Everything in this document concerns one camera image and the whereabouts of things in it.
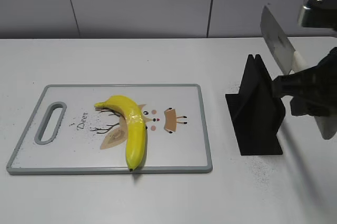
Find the white table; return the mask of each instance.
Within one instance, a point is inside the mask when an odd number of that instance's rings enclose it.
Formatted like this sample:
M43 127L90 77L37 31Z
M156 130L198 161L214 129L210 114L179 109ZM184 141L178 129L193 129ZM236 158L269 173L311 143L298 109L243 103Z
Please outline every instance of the white table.
M315 65L332 37L292 38ZM242 157L225 93L239 89L248 54L281 74L261 38L186 40L1 40L0 223L307 223L302 172L282 132L282 156ZM198 83L213 160L208 174L10 176L5 165L48 84ZM337 137L314 120L286 122L320 197L337 209Z

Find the deer eye drawing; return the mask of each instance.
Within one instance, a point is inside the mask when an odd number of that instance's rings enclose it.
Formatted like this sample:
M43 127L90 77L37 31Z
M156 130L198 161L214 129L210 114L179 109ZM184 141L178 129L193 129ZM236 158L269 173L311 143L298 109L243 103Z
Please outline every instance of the deer eye drawing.
M146 104L140 104L139 108L141 110L143 110L143 108L146 106ZM121 116L119 113L110 110L108 108L104 108L104 109L97 109L97 111L99 113L103 113L103 112L108 112L110 113L109 116L116 116L119 118L119 122L115 123L115 124L107 124L106 128L94 128L90 131L92 132L96 132L96 134L106 134L106 137L104 138L100 149L108 149L108 148L112 148L114 146L117 146L121 143L123 143L124 141L127 140L127 125L126 125L126 121L123 118L123 116ZM151 110L151 114L155 115L157 113L156 110ZM187 124L187 122L179 122L177 121L180 118L184 118L187 119L186 116L176 116L176 112L175 109L172 108L168 108L166 111L164 111L165 114L165 126L164 126L164 130L168 133L173 133L176 131L176 127L177 124ZM150 119L148 117L146 117L146 115L149 115L149 111L143 111L143 119L145 121L145 123L149 123L149 122L158 122L160 121L159 118L153 118ZM156 126L153 125L150 127L151 131L155 131L156 130Z

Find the cleaver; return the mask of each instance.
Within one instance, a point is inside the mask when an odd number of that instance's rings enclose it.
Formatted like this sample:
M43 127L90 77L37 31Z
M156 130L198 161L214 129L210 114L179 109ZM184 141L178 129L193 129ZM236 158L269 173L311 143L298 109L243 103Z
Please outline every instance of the cleaver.
M295 49L266 6L262 11L260 28L262 36L276 63L282 73L288 75L292 69Z

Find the white cutting board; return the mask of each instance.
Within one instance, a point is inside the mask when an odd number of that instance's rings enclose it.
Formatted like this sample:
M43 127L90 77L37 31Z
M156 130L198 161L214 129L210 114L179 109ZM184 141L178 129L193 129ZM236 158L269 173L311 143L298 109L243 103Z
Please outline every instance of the white cutting board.
M124 95L143 105L142 112L148 120L146 160L144 167L136 172L212 170L198 85L50 85L43 91L8 162L9 173L129 173L125 161L126 140L101 149L105 137L120 127L120 118L109 111L95 110L94 104L112 95ZM39 126L48 107L55 102L66 104L56 137L48 144L37 144L34 139ZM172 117L164 114L169 108L175 109L177 117L182 116L176 119L181 122L174 124L176 128L172 128Z

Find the yellow banana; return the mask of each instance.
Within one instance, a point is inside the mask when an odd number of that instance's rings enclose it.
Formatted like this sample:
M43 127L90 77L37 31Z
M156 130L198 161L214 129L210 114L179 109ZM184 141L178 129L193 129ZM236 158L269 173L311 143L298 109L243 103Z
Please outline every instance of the yellow banana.
M125 117L128 133L125 157L128 168L133 171L142 162L145 152L146 129L141 109L133 100L121 95L96 103L95 107L109 108Z

